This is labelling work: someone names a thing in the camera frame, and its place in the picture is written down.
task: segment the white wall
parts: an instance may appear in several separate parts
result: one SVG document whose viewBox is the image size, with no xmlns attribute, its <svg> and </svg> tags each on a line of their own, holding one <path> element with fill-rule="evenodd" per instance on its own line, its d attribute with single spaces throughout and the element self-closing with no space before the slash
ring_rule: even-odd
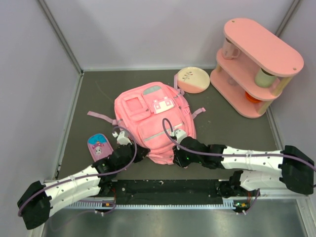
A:
<svg viewBox="0 0 316 237">
<path fill-rule="evenodd" d="M 35 0 L 1 0 L 0 32 L 0 236 L 25 237 L 16 203 L 52 178 L 78 74 Z"/>
<path fill-rule="evenodd" d="M 316 162 L 315 0 L 304 0 L 281 38 L 304 58 L 304 68 L 273 102 L 285 145 L 297 146 Z M 316 195 L 313 196 L 316 207 Z"/>
<path fill-rule="evenodd" d="M 215 66 L 223 26 L 248 17 L 275 32 L 292 0 L 46 0 L 86 69 Z"/>
</svg>

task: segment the orange bowl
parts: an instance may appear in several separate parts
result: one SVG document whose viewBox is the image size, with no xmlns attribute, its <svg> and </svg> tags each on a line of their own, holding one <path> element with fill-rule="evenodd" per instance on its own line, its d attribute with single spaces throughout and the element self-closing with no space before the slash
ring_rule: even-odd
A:
<svg viewBox="0 0 316 237">
<path fill-rule="evenodd" d="M 246 96 L 247 100 L 249 100 L 251 103 L 257 104 L 257 103 L 260 103 L 260 102 L 261 102 L 261 100 L 258 100 L 258 99 L 256 99 L 256 98 L 253 98 L 251 95 L 249 95 L 249 94 L 247 93 L 247 91 L 245 91 L 245 96 Z"/>
</svg>

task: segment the mug handle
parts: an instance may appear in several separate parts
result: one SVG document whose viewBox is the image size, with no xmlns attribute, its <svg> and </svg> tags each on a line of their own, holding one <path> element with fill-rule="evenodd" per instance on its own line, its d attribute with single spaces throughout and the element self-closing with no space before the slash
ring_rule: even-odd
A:
<svg viewBox="0 0 316 237">
<path fill-rule="evenodd" d="M 232 58 L 237 58 L 240 55 L 240 49 L 239 48 L 235 48 L 234 49 L 234 53 L 237 51 L 237 55 L 232 55 Z"/>
</svg>

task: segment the backpack strap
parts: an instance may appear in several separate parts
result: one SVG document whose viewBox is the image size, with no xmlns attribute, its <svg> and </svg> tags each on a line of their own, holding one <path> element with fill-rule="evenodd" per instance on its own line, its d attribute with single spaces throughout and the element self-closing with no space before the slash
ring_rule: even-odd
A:
<svg viewBox="0 0 316 237">
<path fill-rule="evenodd" d="M 112 125 L 117 125 L 118 124 L 118 121 L 116 119 L 111 119 L 108 116 L 105 116 L 105 115 L 102 115 L 102 114 L 98 114 L 96 112 L 89 111 L 88 115 L 96 117 L 96 118 L 104 119 L 106 122 L 109 122 Z"/>
<path fill-rule="evenodd" d="M 195 110 L 194 113 L 192 114 L 193 119 L 195 119 L 198 114 L 203 113 L 203 112 L 205 112 L 205 111 L 206 111 L 206 110 L 205 110 L 204 107 Z"/>
<path fill-rule="evenodd" d="M 181 95 L 184 95 L 184 90 L 178 88 L 178 74 L 174 75 L 173 88 L 175 88 Z"/>
</svg>

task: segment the robotic arm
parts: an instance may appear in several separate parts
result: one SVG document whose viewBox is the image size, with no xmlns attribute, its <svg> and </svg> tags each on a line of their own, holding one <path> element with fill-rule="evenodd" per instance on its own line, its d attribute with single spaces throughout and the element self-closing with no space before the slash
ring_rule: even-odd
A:
<svg viewBox="0 0 316 237">
<path fill-rule="evenodd" d="M 57 211 L 86 197 L 109 193 L 111 180 L 127 164 L 141 161 L 148 149 L 132 144 L 125 131 L 114 133 L 120 144 L 107 158 L 65 179 L 41 184 L 32 183 L 18 201 L 19 215 L 26 228 L 34 229 Z M 228 198 L 259 188 L 284 188 L 304 195 L 313 193 L 314 162 L 293 146 L 283 151 L 257 152 L 235 149 L 226 145 L 208 145 L 187 137 L 177 129 L 167 136 L 175 143 L 173 162 L 186 167 L 192 162 L 209 169 L 243 169 L 235 171 L 229 181 L 219 182 L 217 194 Z M 297 160 L 285 158 L 292 156 Z"/>
</svg>

